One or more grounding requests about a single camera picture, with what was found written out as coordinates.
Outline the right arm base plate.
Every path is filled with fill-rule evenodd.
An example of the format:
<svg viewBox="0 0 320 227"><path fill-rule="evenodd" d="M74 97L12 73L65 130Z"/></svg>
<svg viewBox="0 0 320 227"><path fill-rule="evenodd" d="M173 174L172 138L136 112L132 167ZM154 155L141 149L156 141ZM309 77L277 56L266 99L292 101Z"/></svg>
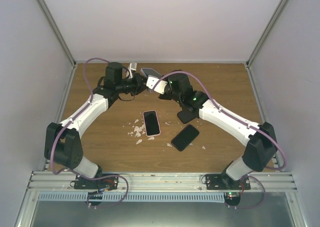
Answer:
<svg viewBox="0 0 320 227"><path fill-rule="evenodd" d="M226 174L207 173L200 178L200 181L206 185L207 190L221 191L223 193L224 203L230 208L238 208L243 193L251 189L248 177L233 180Z"/></svg>

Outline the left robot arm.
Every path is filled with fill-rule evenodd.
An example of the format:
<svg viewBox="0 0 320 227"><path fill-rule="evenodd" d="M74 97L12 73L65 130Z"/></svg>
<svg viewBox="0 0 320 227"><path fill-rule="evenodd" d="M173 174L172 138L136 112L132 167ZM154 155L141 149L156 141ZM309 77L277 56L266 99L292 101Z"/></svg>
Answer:
<svg viewBox="0 0 320 227"><path fill-rule="evenodd" d="M121 94L132 97L146 90L147 78L126 68L119 62L110 62L105 68L96 88L90 88L88 100L71 116L60 123L50 123L46 129L44 157L51 164L57 163L85 177L86 184L98 189L103 184L103 176L98 173L99 166L84 156L81 138L87 128Z"/></svg>

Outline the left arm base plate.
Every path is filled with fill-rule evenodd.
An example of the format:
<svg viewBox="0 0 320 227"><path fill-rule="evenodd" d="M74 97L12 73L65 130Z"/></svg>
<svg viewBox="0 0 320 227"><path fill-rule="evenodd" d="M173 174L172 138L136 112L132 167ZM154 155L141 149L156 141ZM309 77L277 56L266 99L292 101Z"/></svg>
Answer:
<svg viewBox="0 0 320 227"><path fill-rule="evenodd" d="M98 207L102 202L103 193L113 191L118 188L119 175L100 173L96 177L105 177L100 180L89 180L76 176L75 180L70 182L70 187L75 190L89 190L87 200L90 207Z"/></svg>

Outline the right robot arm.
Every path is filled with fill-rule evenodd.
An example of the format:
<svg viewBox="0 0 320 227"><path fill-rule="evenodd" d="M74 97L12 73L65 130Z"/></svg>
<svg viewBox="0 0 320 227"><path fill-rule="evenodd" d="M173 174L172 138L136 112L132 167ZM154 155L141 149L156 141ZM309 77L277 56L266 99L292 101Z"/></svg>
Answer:
<svg viewBox="0 0 320 227"><path fill-rule="evenodd" d="M191 74L177 70L160 79L148 78L147 87L159 93L163 100L173 100L190 118L198 118L216 125L232 135L243 146L244 153L232 161L221 173L221 183L228 190L251 172L261 172L277 152L273 126L264 122L249 121L218 104L207 89L194 90Z"/></svg>

